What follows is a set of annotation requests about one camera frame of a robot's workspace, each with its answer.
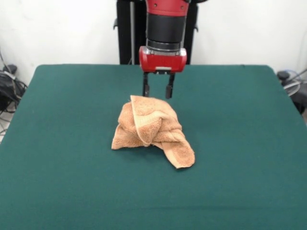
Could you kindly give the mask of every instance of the towel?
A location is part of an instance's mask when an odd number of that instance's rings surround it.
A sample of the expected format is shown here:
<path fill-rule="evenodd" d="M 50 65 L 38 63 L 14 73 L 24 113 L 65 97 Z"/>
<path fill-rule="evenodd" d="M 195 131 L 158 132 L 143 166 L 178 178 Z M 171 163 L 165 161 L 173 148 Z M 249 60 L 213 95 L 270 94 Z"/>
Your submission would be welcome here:
<path fill-rule="evenodd" d="M 123 105 L 112 141 L 112 149 L 157 146 L 176 168 L 194 164 L 195 155 L 187 142 L 177 114 L 165 101 L 130 96 Z"/>

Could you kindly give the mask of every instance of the orange towel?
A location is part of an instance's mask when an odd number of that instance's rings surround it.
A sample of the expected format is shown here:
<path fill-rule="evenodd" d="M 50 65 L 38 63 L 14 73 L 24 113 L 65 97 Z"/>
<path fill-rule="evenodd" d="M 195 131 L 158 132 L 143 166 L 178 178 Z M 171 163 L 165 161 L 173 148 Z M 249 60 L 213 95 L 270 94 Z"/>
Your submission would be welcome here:
<path fill-rule="evenodd" d="M 155 145 L 177 168 L 194 164 L 195 155 L 182 133 L 177 114 L 165 101 L 130 96 L 118 118 L 112 149 Z"/>

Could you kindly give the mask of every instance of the wire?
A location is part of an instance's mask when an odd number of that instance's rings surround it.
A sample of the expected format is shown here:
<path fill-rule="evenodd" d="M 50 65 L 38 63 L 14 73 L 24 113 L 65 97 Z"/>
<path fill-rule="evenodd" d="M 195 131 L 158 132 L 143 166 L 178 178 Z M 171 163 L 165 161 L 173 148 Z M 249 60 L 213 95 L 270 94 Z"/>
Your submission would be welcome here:
<path fill-rule="evenodd" d="M 4 129 L 0 132 L 0 135 L 2 136 L 2 133 L 5 133 L 8 129 Z"/>
<path fill-rule="evenodd" d="M 291 84 L 288 84 L 288 85 L 284 86 L 283 89 L 286 90 L 286 89 L 292 88 L 292 87 L 297 85 L 297 88 L 295 90 L 293 90 L 292 92 L 288 93 L 288 96 L 291 97 L 292 95 L 296 94 L 300 90 L 302 84 L 307 84 L 307 80 L 306 81 L 296 81 L 296 82 L 293 82 Z"/>
<path fill-rule="evenodd" d="M 286 90 L 286 89 L 289 89 L 289 88 L 291 88 L 291 87 L 293 87 L 293 86 L 301 85 L 301 84 L 307 84 L 307 80 L 305 80 L 305 81 L 296 81 L 296 82 L 293 82 L 293 83 L 291 83 L 291 84 L 288 84 L 288 85 L 284 86 L 283 89 Z"/>
<path fill-rule="evenodd" d="M 296 78 L 300 77 L 301 75 L 303 75 L 304 73 L 307 72 L 307 69 L 303 70 L 302 72 L 300 72 L 299 74 L 296 74 L 294 77 L 289 78 L 288 80 L 285 81 L 285 83 L 289 83 L 293 80 L 295 80 Z"/>
<path fill-rule="evenodd" d="M 288 73 L 294 73 L 295 75 L 299 75 L 298 72 L 296 72 L 296 71 L 294 71 L 292 69 L 285 69 L 283 71 L 288 72 Z"/>
<path fill-rule="evenodd" d="M 288 94 L 289 97 L 296 94 L 301 89 L 301 85 L 298 85 L 295 90 L 293 90 L 291 93 Z"/>
<path fill-rule="evenodd" d="M 11 69 L 9 68 L 9 66 L 5 63 L 4 59 L 3 59 L 3 56 L 2 56 L 2 53 L 1 53 L 1 47 L 0 47 L 0 59 L 3 63 L 3 65 L 9 70 L 10 73 L 12 73 Z"/>
<path fill-rule="evenodd" d="M 0 120 L 5 121 L 5 122 L 10 122 L 9 120 L 4 119 L 4 118 L 2 118 L 2 117 L 0 117 Z"/>

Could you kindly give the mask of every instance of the cable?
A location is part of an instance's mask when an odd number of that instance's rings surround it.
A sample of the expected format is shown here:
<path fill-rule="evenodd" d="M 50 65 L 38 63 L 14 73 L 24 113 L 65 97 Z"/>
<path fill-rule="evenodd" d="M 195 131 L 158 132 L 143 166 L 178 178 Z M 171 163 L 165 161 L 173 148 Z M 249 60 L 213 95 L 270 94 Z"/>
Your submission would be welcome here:
<path fill-rule="evenodd" d="M 8 129 L 2 130 L 2 131 L 0 132 L 0 136 L 4 136 L 4 135 L 2 135 L 2 133 L 5 133 L 7 130 L 8 130 Z"/>
<path fill-rule="evenodd" d="M 291 88 L 291 87 L 293 87 L 293 86 L 301 85 L 301 84 L 307 84 L 307 80 L 305 80 L 305 81 L 296 81 L 296 82 L 293 82 L 293 83 L 291 83 L 291 84 L 288 84 L 288 85 L 284 86 L 283 89 L 286 90 L 286 89 L 289 89 L 289 88 Z"/>
<path fill-rule="evenodd" d="M 307 84 L 307 80 L 306 81 L 296 81 L 296 82 L 293 82 L 291 84 L 288 84 L 288 85 L 284 86 L 283 89 L 286 90 L 286 89 L 292 88 L 292 87 L 297 85 L 297 88 L 295 90 L 293 90 L 292 92 L 288 93 L 288 96 L 291 97 L 292 95 L 296 94 L 300 90 L 302 84 Z"/>
<path fill-rule="evenodd" d="M 285 83 L 289 83 L 293 80 L 295 80 L 296 78 L 300 77 L 301 75 L 303 75 L 304 73 L 307 72 L 307 69 L 303 70 L 302 72 L 300 72 L 299 74 L 296 74 L 294 77 L 289 78 L 288 80 L 285 81 Z"/>
<path fill-rule="evenodd" d="M 8 67 L 8 65 L 5 63 L 5 61 L 3 59 L 3 56 L 2 56 L 2 53 L 1 53 L 1 47 L 0 47 L 0 59 L 3 63 L 3 65 L 9 70 L 10 73 L 12 73 L 11 69 Z"/>
<path fill-rule="evenodd" d="M 7 119 L 4 119 L 4 118 L 2 118 L 2 117 L 0 117 L 0 120 L 2 120 L 2 121 L 5 121 L 5 122 L 10 122 L 9 120 L 7 120 Z"/>
<path fill-rule="evenodd" d="M 0 111 L 14 113 L 15 111 L 9 111 L 8 107 L 11 103 L 14 103 L 16 109 L 26 89 L 25 83 L 18 80 L 14 75 L 0 70 Z"/>
<path fill-rule="evenodd" d="M 296 72 L 296 71 L 294 71 L 292 69 L 285 69 L 283 71 L 288 72 L 288 73 L 294 73 L 295 75 L 299 75 L 298 72 Z"/>

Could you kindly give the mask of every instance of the black cable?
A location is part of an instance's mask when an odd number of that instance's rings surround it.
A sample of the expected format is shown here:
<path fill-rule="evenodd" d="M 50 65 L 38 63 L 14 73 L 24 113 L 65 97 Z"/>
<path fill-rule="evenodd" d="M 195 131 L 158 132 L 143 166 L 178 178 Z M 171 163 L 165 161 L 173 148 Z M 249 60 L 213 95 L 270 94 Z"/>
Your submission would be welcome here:
<path fill-rule="evenodd" d="M 25 83 L 0 70 L 0 111 L 14 113 L 27 88 Z M 11 103 L 14 104 L 15 110 L 13 111 L 8 110 Z"/>
<path fill-rule="evenodd" d="M 2 117 L 0 117 L 0 120 L 5 121 L 5 122 L 10 122 L 9 120 L 4 119 L 4 118 L 2 118 Z"/>
<path fill-rule="evenodd" d="M 1 135 L 2 133 L 5 133 L 7 130 L 8 130 L 8 129 L 2 130 L 2 131 L 0 132 L 0 135 Z"/>

